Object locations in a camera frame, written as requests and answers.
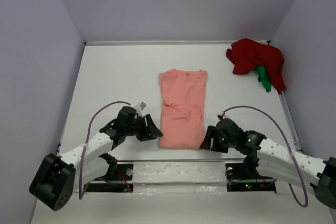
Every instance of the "green cloth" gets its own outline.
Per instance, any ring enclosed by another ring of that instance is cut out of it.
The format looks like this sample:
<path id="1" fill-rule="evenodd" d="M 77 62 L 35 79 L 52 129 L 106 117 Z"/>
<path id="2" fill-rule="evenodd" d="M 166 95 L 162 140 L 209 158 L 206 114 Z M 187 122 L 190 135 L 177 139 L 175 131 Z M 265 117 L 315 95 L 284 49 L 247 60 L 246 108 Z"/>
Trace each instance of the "green cloth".
<path id="1" fill-rule="evenodd" d="M 271 91 L 272 84 L 269 81 L 265 66 L 257 66 L 255 70 L 259 75 L 258 81 L 263 83 L 263 86 L 266 89 L 266 92 L 268 93 L 269 91 Z"/>

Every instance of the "gray wall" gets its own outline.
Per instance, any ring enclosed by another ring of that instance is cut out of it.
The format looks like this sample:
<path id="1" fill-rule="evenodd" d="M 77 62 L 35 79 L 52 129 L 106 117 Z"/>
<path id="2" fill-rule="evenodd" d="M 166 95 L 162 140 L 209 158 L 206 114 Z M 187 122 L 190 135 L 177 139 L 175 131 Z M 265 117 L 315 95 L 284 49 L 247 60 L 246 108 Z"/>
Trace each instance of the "gray wall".
<path id="1" fill-rule="evenodd" d="M 84 41 L 270 39 L 294 0 L 62 0 Z"/>
<path id="2" fill-rule="evenodd" d="M 0 222 L 30 223 L 28 187 L 55 152 L 83 43 L 61 0 L 0 0 Z"/>
<path id="3" fill-rule="evenodd" d="M 273 42 L 286 59 L 285 94 L 302 148 L 325 159 L 336 155 L 335 42 L 336 0 L 295 0 Z"/>

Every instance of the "wire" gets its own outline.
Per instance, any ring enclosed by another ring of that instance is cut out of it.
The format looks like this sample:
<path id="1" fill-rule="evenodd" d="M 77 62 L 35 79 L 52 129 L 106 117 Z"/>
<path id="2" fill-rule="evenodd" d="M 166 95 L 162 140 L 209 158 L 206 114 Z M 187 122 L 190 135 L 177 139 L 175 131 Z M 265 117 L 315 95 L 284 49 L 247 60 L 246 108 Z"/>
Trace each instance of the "wire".
<path id="1" fill-rule="evenodd" d="M 83 165 L 84 165 L 84 156 L 85 156 L 85 152 L 86 152 L 86 145 L 87 145 L 87 143 L 89 142 L 89 139 L 90 139 L 89 137 L 90 137 L 91 126 L 92 126 L 93 120 L 96 118 L 96 116 L 101 111 L 103 111 L 107 107 L 112 106 L 112 105 L 117 104 L 117 103 L 123 103 L 123 104 L 126 104 L 128 106 L 131 105 L 130 103 L 124 102 L 124 101 L 111 102 L 111 103 L 105 105 L 104 107 L 102 107 L 100 110 L 98 110 L 90 120 L 89 127 L 88 127 L 88 133 L 86 135 L 85 144 L 84 144 L 84 147 L 83 147 L 82 156 L 80 158 L 80 165 L 79 165 L 79 199 L 83 199 L 84 193 L 85 193 L 86 189 L 88 188 L 88 186 L 90 184 L 90 183 L 87 183 L 83 187 Z"/>
<path id="2" fill-rule="evenodd" d="M 120 180 L 120 183 L 121 183 L 122 188 L 125 189 L 125 187 L 124 187 L 124 183 L 123 183 L 123 181 L 122 181 L 122 178 L 121 178 L 120 174 L 117 173 L 117 176 L 119 177 L 119 180 Z"/>
<path id="3" fill-rule="evenodd" d="M 120 174 L 120 176 L 122 177 L 122 179 L 123 179 L 124 183 L 126 184 L 126 186 L 127 186 L 128 190 L 129 190 L 129 191 L 132 191 L 132 189 L 131 189 L 130 185 L 127 183 L 127 181 L 126 181 L 126 179 L 125 179 L 125 177 L 124 177 L 123 173 L 122 173 L 120 170 L 119 170 L 119 174 Z"/>
<path id="4" fill-rule="evenodd" d="M 230 179 L 227 177 L 227 172 L 225 172 L 225 178 L 226 178 L 229 182 L 231 182 L 231 183 L 238 183 L 238 182 L 240 182 L 240 181 L 246 180 L 246 179 L 241 179 L 241 180 L 238 180 L 238 181 L 230 180 Z"/>
<path id="5" fill-rule="evenodd" d="M 254 183 L 252 185 L 255 185 L 259 180 L 259 177 L 257 177 L 256 181 L 254 181 Z"/>
<path id="6" fill-rule="evenodd" d="M 268 185 L 266 185 L 266 177 L 263 177 L 263 178 L 264 178 L 264 182 L 260 185 L 260 187 L 254 188 L 251 191 L 264 190 L 265 188 L 268 188 L 268 187 L 272 186 L 277 181 L 277 179 L 274 179 L 272 182 L 270 182 Z"/>
<path id="7" fill-rule="evenodd" d="M 299 201 L 299 199 L 298 199 L 298 197 L 296 196 L 296 194 L 295 194 L 295 192 L 294 192 L 293 187 L 292 187 L 291 184 L 288 184 L 288 185 L 289 185 L 289 188 L 290 188 L 290 190 L 291 190 L 291 192 L 292 192 L 292 194 L 293 194 L 293 197 L 294 197 L 295 201 L 299 204 L 299 206 L 301 206 L 301 207 L 307 207 L 307 206 L 308 206 L 308 194 L 307 194 L 307 189 L 306 189 L 305 181 L 303 180 L 302 172 L 301 172 L 301 170 L 300 170 L 299 164 L 298 164 L 298 162 L 297 162 L 295 156 L 292 155 L 292 153 L 293 153 L 292 148 L 290 147 L 289 142 L 288 142 L 288 140 L 287 140 L 287 138 L 286 138 L 284 132 L 282 131 L 281 127 L 279 126 L 279 124 L 278 124 L 278 123 L 277 123 L 277 122 L 276 122 L 276 121 L 275 121 L 269 114 L 267 114 L 266 112 L 264 112 L 264 111 L 262 111 L 262 110 L 260 110 L 260 109 L 258 109 L 258 108 L 252 107 L 252 106 L 246 106 L 246 105 L 234 106 L 234 107 L 230 107 L 230 108 L 224 110 L 223 113 L 224 113 L 224 115 L 225 115 L 225 113 L 226 113 L 227 111 L 229 111 L 229 110 L 233 110 L 233 109 L 239 109 L 239 108 L 252 109 L 252 110 L 256 110 L 256 111 L 260 112 L 261 114 L 264 114 L 264 115 L 267 116 L 267 117 L 268 117 L 268 118 L 275 124 L 275 126 L 278 128 L 278 130 L 279 130 L 279 132 L 281 133 L 283 139 L 285 140 L 285 143 L 286 143 L 288 152 L 289 152 L 289 154 L 291 154 L 293 163 L 294 163 L 294 165 L 295 165 L 295 167 L 296 167 L 296 170 L 297 170 L 297 172 L 298 172 L 298 174 L 299 174 L 299 178 L 300 178 L 300 182 L 301 182 L 301 186 L 302 186 L 302 190 L 303 190 L 303 194 L 304 194 L 304 204 L 302 204 L 302 203 Z M 273 181 L 272 181 L 270 184 L 268 184 L 267 186 L 263 186 L 262 189 L 265 189 L 265 188 L 267 188 L 267 187 L 273 185 L 276 181 L 277 181 L 276 179 L 273 180 Z"/>
<path id="8" fill-rule="evenodd" d="M 109 185 L 112 185 L 112 186 L 120 186 L 120 184 L 117 184 L 117 183 L 112 183 L 111 181 L 108 181 L 108 180 L 106 180 L 106 179 L 104 179 L 104 178 L 98 178 L 99 180 L 101 180 L 101 181 L 104 181 L 106 184 L 109 184 Z"/>

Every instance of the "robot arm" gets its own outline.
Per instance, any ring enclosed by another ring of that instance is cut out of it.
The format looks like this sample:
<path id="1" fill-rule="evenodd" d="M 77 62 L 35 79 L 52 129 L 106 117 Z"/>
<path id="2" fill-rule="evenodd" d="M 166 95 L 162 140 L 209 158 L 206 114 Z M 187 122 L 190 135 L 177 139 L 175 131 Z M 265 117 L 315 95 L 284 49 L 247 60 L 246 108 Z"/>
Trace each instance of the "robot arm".
<path id="1" fill-rule="evenodd" d="M 86 145 L 83 159 L 83 184 L 104 175 L 113 175 L 117 160 L 108 154 L 124 142 L 126 136 L 136 136 L 139 141 L 163 136 L 149 114 L 141 115 L 138 107 L 124 106 L 112 120 Z M 47 155 L 38 169 L 29 192 L 52 210 L 61 209 L 79 186 L 79 167 L 84 145 L 64 154 Z"/>
<path id="2" fill-rule="evenodd" d="M 257 174 L 269 176 L 302 187 L 292 154 L 263 134 L 244 132 L 229 118 L 209 126 L 201 149 L 227 153 L 235 148 L 246 155 L 244 165 Z M 336 209 L 336 158 L 328 161 L 294 152 L 307 191 L 324 205 Z"/>

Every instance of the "red cloth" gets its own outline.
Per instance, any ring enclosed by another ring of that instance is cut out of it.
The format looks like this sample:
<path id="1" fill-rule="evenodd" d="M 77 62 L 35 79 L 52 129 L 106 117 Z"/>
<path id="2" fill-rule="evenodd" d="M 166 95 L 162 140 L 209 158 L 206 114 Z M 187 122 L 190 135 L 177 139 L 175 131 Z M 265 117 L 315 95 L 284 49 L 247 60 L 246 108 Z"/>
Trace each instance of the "red cloth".
<path id="1" fill-rule="evenodd" d="M 226 57 L 235 65 L 234 74 L 247 74 L 257 66 L 265 66 L 275 89 L 279 93 L 286 89 L 281 75 L 281 67 L 285 60 L 278 48 L 251 39 L 241 39 L 231 46 L 232 49 L 226 51 Z"/>

